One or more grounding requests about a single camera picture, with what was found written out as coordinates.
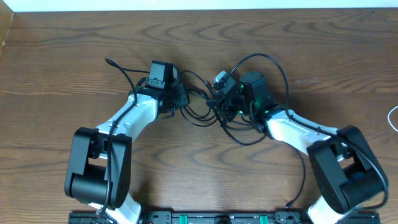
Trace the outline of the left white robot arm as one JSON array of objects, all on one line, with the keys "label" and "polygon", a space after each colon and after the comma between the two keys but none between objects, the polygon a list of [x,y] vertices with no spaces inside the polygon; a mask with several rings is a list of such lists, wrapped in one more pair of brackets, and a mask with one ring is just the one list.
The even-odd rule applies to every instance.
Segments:
[{"label": "left white robot arm", "polygon": [[142,207],[129,193],[132,144],[160,114],[173,117],[190,100],[172,63],[152,61],[148,77],[131,86],[109,120],[74,133],[64,191],[96,211],[71,213],[69,223],[139,223]]}]

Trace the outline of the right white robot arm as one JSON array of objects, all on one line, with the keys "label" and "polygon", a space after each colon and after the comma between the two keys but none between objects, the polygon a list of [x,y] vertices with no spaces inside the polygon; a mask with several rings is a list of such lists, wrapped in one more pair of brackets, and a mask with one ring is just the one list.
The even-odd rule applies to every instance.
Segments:
[{"label": "right white robot arm", "polygon": [[274,102],[258,71],[238,81],[222,71],[214,78],[213,87],[214,98],[207,104],[222,124],[238,115],[248,116],[257,132],[308,156],[321,193],[307,210],[310,222],[350,220],[363,202],[388,191],[386,174],[357,127],[322,126]]}]

